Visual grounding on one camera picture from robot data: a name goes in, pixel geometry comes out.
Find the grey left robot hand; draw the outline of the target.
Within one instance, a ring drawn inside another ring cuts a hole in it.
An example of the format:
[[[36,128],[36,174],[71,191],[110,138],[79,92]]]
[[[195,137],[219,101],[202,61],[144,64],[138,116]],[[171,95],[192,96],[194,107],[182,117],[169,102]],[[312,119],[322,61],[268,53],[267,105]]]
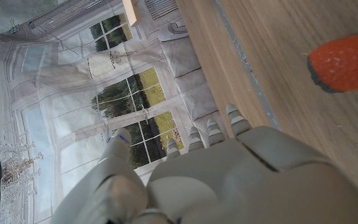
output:
[[[210,119],[205,147],[191,128],[188,152],[169,140],[146,184],[128,164],[131,135],[117,129],[52,223],[358,223],[358,188],[326,156],[252,127],[234,105],[226,113],[232,139]]]

